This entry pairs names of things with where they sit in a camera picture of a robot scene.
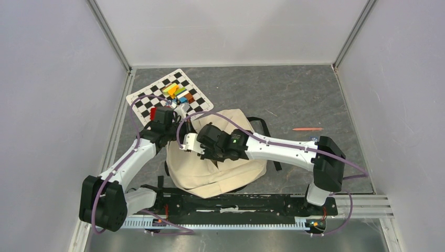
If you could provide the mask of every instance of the white panel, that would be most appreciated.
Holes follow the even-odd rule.
[[[98,0],[134,66],[330,64],[366,0]]]
[[[67,251],[126,72],[86,1],[0,6],[0,250]]]
[[[443,251],[444,12],[439,0],[378,1],[339,69],[406,251]]]

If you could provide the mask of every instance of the yellow block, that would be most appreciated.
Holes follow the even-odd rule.
[[[177,84],[174,84],[173,87],[171,87],[171,88],[169,88],[169,89],[167,90],[167,93],[168,93],[168,95],[169,95],[171,98],[175,98],[175,92],[176,92],[178,89],[179,89],[179,86],[178,86]]]

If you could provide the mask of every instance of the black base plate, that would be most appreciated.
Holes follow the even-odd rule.
[[[305,204],[303,195],[291,194],[222,194],[204,199],[158,192],[150,210],[164,215],[165,206],[168,206],[168,220],[176,224],[295,224],[295,217],[322,216],[323,207],[328,216],[338,215],[332,197],[327,198],[324,206],[314,206]],[[225,208],[255,212],[232,213],[225,212]]]

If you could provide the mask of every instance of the enclosure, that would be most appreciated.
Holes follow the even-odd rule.
[[[2,3],[1,251],[437,251],[445,140],[443,1],[77,0]],[[332,138],[369,177],[325,237],[295,230],[93,234],[82,182],[135,139],[127,96],[181,69],[212,104],[261,117],[274,138]],[[321,131],[294,131],[320,127]],[[130,187],[175,187],[166,151]],[[350,166],[345,176],[360,175]],[[304,195],[291,164],[237,194]],[[350,209],[335,195],[339,227]]]

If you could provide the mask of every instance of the black and white checkerboard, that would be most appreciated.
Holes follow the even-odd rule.
[[[190,104],[188,114],[193,114],[199,111],[209,111],[213,109],[213,103],[201,92],[201,90],[195,86],[192,80],[181,69],[177,69],[169,75],[164,76],[160,80],[148,85],[147,87],[132,93],[126,97],[126,101],[131,105],[133,101],[143,95],[155,95],[162,98],[171,100],[169,96],[162,94],[162,89],[168,86],[170,83],[176,83],[178,86],[184,87],[187,91],[193,95],[194,102]],[[164,106],[165,102],[160,101],[158,98],[142,98],[136,102],[133,106],[133,111],[141,121],[143,125],[146,125],[150,121],[150,108]]]

